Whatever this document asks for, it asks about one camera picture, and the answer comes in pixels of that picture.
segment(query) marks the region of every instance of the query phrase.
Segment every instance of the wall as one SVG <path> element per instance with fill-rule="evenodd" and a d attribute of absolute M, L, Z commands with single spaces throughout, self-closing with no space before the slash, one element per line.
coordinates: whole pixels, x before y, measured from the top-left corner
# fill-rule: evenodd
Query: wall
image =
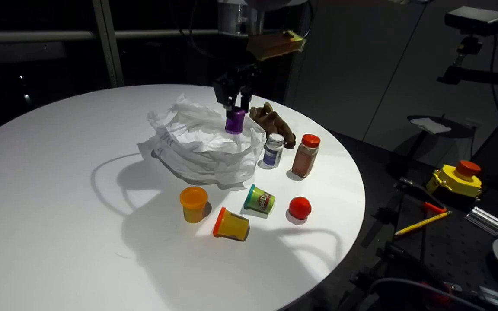
<path fill-rule="evenodd" d="M 482 122 L 474 142 L 477 150 L 498 125 L 490 87 L 436 81 L 454 61 L 463 38 L 459 30 L 444 25 L 443 16 L 460 6 L 498 10 L 498 0 L 434 0 L 412 37 L 421 4 L 321 1 L 306 51 L 295 63 L 300 67 L 293 70 L 287 104 L 330 130 L 400 154 L 419 133 L 406 116 L 446 114 L 457 122 L 472 118 Z M 482 41 L 482 51 L 469 56 L 465 67 L 488 70 L 492 38 Z M 470 140 L 429 137 L 416 157 L 431 165 L 454 163 L 469 157 L 469 147 Z"/>

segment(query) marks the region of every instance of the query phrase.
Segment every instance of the purple container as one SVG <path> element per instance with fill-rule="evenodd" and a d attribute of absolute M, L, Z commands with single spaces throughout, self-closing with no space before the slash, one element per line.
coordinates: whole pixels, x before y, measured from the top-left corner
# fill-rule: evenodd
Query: purple container
<path fill-rule="evenodd" d="M 244 110 L 227 114 L 225 127 L 226 132 L 230 134 L 241 134 L 241 132 L 243 132 L 243 118 L 245 118 Z"/>

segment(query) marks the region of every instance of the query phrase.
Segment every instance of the red jar lid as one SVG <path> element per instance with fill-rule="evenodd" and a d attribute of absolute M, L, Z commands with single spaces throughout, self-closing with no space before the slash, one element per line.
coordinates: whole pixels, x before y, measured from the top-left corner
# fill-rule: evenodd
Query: red jar lid
<path fill-rule="evenodd" d="M 316 135 L 304 134 L 303 144 L 310 148 L 316 148 L 320 145 L 320 138 Z"/>
<path fill-rule="evenodd" d="M 476 163 L 465 160 L 460 161 L 456 167 L 456 171 L 465 177 L 472 177 L 482 170 Z"/>

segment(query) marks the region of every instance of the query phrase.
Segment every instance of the orange lid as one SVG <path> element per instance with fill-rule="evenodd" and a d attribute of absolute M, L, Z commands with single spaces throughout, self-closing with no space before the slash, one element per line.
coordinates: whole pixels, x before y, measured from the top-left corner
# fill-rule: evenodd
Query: orange lid
<path fill-rule="evenodd" d="M 476 163 L 466 160 L 460 161 L 456 167 L 455 171 L 465 177 L 472 177 L 482 170 Z"/>
<path fill-rule="evenodd" d="M 302 142 L 307 147 L 316 148 L 320 145 L 320 138 L 316 135 L 304 134 Z"/>
<path fill-rule="evenodd" d="M 220 209 L 220 213 L 218 214 L 218 218 L 216 219 L 215 228 L 213 229 L 214 236 L 218 236 L 218 230 L 220 228 L 220 225 L 222 224 L 222 218 L 224 217 L 225 211 L 226 211 L 225 207 Z"/>
<path fill-rule="evenodd" d="M 180 193 L 180 203 L 187 209 L 201 209 L 208 199 L 207 191 L 201 187 L 187 187 Z"/>

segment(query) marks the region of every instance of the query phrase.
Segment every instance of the spice jar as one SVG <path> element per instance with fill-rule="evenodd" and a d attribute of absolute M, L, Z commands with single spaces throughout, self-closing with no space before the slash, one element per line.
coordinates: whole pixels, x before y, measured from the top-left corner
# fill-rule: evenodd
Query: spice jar
<path fill-rule="evenodd" d="M 270 134 L 265 144 L 265 155 L 262 161 L 269 167 L 277 167 L 282 158 L 283 136 L 280 134 Z"/>
<path fill-rule="evenodd" d="M 320 145 L 320 138 L 312 134 L 303 135 L 301 144 L 297 148 L 295 160 L 291 171 L 299 177 L 306 177 L 310 170 L 313 168 L 314 159 L 318 154 L 318 146 Z"/>

